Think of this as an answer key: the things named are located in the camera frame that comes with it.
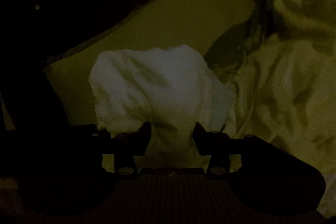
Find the white printed small shirt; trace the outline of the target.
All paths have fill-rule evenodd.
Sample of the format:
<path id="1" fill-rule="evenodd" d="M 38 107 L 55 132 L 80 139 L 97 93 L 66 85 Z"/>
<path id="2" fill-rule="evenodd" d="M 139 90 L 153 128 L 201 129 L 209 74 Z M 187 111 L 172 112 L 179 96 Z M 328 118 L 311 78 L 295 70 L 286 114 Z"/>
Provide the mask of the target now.
<path id="1" fill-rule="evenodd" d="M 210 157 L 199 155 L 191 133 L 197 123 L 220 131 L 236 97 L 188 46 L 103 52 L 89 83 L 98 126 L 112 136 L 151 123 L 146 154 L 135 158 L 141 168 L 206 169 Z"/>

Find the plain light pillow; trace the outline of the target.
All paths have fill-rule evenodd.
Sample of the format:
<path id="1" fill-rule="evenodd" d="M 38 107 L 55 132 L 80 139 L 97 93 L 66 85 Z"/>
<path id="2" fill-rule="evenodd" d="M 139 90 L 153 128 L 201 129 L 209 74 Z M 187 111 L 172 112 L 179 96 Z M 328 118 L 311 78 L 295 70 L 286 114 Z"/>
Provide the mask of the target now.
<path id="1" fill-rule="evenodd" d="M 88 48 L 53 63 L 50 81 L 73 124 L 95 124 L 88 79 L 100 53 L 188 45 L 205 55 L 221 34 L 246 21 L 254 8 L 252 0 L 155 0 Z"/>

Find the leaf-patterned light bedsheet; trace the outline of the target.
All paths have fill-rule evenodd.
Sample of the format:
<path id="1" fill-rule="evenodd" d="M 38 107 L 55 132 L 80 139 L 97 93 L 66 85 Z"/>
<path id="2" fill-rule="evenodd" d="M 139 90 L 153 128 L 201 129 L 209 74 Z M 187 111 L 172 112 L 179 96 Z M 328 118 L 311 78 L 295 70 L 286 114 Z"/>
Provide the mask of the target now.
<path id="1" fill-rule="evenodd" d="M 253 134 L 335 174 L 335 0 L 266 0 L 243 58 L 215 62 L 236 93 L 225 133 Z"/>

